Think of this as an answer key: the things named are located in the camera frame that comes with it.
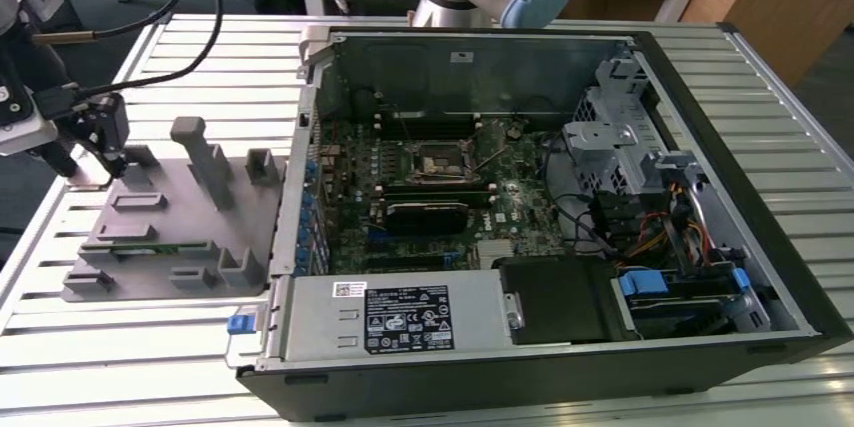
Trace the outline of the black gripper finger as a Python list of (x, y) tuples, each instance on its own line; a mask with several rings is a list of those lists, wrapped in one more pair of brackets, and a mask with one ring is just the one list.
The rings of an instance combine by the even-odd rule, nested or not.
[(75, 176), (75, 160), (61, 142), (50, 142), (39, 147), (39, 156), (55, 173), (66, 178)]
[(121, 178), (127, 169), (123, 151), (130, 135), (125, 97), (117, 92), (95, 96), (75, 107), (75, 113), (73, 133), (79, 144), (110, 176)]

